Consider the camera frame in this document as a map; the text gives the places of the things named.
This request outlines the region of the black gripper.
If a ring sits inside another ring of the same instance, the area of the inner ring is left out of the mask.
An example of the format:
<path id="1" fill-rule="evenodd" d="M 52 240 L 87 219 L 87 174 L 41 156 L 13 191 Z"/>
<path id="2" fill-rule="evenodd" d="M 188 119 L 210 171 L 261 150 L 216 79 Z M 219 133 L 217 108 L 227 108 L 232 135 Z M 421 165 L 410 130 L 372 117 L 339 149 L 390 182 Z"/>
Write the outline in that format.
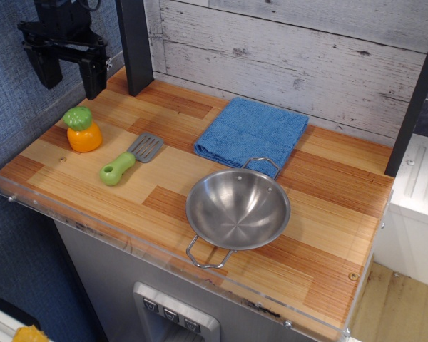
<path id="1" fill-rule="evenodd" d="M 86 98 L 95 99 L 106 88 L 111 59 L 106 56 L 107 42 L 91 30 L 91 14 L 101 2 L 35 1 L 37 21 L 17 25 L 23 34 L 23 47 L 41 84 L 47 89 L 63 79 L 61 59 L 79 63 Z"/>

